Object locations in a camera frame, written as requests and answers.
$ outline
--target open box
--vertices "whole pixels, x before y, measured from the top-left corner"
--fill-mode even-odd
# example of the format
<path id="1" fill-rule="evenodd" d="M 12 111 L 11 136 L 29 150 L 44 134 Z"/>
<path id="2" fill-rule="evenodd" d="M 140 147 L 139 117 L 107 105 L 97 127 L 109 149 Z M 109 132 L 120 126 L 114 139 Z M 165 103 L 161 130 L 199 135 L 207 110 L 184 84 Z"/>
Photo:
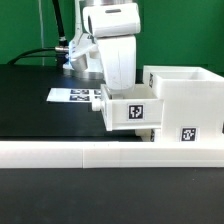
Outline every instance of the open box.
<path id="1" fill-rule="evenodd" d="M 108 131 L 135 129 L 144 141 L 223 139 L 224 78 L 198 67 L 145 66 L 143 82 L 123 99 L 101 86 Z"/>

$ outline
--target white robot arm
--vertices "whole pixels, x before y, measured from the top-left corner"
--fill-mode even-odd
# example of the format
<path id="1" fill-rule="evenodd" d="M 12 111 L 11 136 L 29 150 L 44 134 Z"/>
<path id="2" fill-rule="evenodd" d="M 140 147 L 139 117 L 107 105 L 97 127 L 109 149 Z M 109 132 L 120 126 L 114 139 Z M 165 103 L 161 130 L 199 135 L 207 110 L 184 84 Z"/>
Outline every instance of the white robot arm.
<path id="1" fill-rule="evenodd" d="M 111 94 L 135 85 L 136 41 L 140 18 L 136 3 L 92 6 L 83 10 L 84 27 L 99 49 L 104 79 Z"/>

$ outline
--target green wall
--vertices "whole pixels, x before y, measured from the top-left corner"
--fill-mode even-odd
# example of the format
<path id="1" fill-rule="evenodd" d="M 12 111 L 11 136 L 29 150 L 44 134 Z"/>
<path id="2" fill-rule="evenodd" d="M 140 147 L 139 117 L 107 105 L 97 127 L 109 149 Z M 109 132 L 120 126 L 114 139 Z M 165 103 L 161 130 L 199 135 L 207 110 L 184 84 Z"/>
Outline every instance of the green wall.
<path id="1" fill-rule="evenodd" d="M 138 0 L 142 32 L 137 35 L 137 67 L 202 66 L 224 72 L 223 0 Z M 42 0 L 45 46 L 58 43 L 51 0 Z M 65 32 L 74 35 L 74 2 L 60 0 Z M 38 0 L 0 2 L 0 63 L 41 47 Z M 20 64 L 40 64 L 23 59 Z M 49 59 L 47 64 L 54 64 Z"/>

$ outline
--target white platform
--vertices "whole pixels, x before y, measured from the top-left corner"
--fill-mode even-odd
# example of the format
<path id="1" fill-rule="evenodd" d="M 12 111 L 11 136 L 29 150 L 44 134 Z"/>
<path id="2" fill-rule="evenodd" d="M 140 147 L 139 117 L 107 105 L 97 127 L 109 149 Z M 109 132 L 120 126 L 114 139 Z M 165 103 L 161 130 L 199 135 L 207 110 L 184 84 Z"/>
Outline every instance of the white platform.
<path id="1" fill-rule="evenodd" d="M 0 168 L 224 167 L 211 143 L 0 142 Z"/>

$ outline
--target black tabletop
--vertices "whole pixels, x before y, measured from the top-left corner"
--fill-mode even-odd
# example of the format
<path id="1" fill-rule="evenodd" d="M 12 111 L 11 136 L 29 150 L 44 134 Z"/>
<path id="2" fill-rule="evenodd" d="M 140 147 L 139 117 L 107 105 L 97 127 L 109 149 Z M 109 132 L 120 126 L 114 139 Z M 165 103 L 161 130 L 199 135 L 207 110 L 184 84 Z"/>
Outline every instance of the black tabletop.
<path id="1" fill-rule="evenodd" d="M 91 103 L 46 101 L 51 88 L 100 89 L 101 83 L 55 67 L 0 66 L 0 139 L 140 141 L 134 131 L 107 132 Z"/>
<path id="2" fill-rule="evenodd" d="M 46 102 L 50 88 L 99 84 L 0 66 L 1 140 L 138 140 L 107 133 L 89 104 Z M 223 211 L 222 168 L 0 169 L 1 224 L 223 224 Z"/>

